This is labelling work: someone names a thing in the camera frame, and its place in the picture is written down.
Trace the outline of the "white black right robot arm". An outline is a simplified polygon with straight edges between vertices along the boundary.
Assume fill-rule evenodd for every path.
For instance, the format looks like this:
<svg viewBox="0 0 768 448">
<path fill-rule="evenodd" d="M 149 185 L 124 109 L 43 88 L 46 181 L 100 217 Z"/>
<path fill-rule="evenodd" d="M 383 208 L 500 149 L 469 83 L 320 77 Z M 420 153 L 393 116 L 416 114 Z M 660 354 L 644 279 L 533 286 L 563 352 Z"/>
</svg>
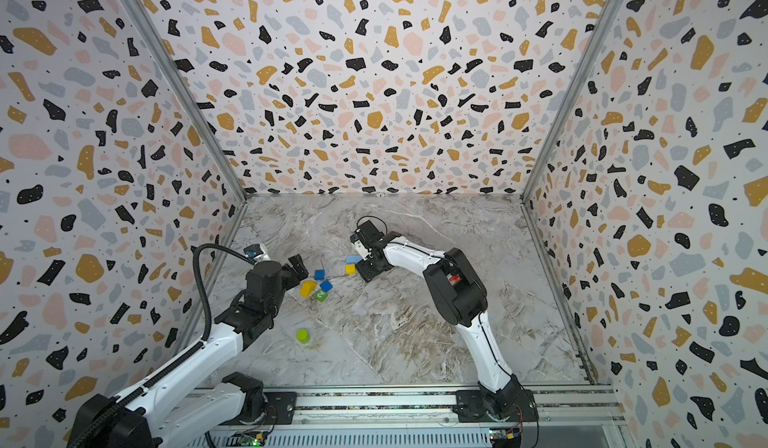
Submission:
<svg viewBox="0 0 768 448">
<path fill-rule="evenodd" d="M 480 414 L 496 420 L 521 414 L 520 403 L 531 395 L 502 355 L 488 316 L 487 289 L 465 254 L 426 248 L 397 232 L 384 234 L 370 222 L 356 229 L 350 242 L 361 256 L 356 270 L 366 282 L 393 268 L 424 278 L 438 313 L 457 329 L 472 357 Z"/>
</svg>

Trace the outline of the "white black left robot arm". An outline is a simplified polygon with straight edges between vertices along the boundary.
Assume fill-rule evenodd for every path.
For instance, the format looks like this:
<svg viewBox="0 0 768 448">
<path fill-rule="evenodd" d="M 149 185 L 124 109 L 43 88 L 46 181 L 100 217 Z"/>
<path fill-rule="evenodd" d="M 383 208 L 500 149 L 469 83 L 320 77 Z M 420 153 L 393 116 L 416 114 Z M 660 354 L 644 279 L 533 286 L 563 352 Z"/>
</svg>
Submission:
<svg viewBox="0 0 768 448">
<path fill-rule="evenodd" d="M 233 372 L 211 393 L 186 400 L 206 378 L 274 326 L 284 295 L 308 276 L 303 259 L 263 258 L 246 274 L 244 293 L 212 319 L 202 338 L 157 372 L 111 395 L 95 395 L 78 410 L 70 447 L 183 447 L 220 424 L 267 425 L 280 412 L 263 383 Z"/>
</svg>

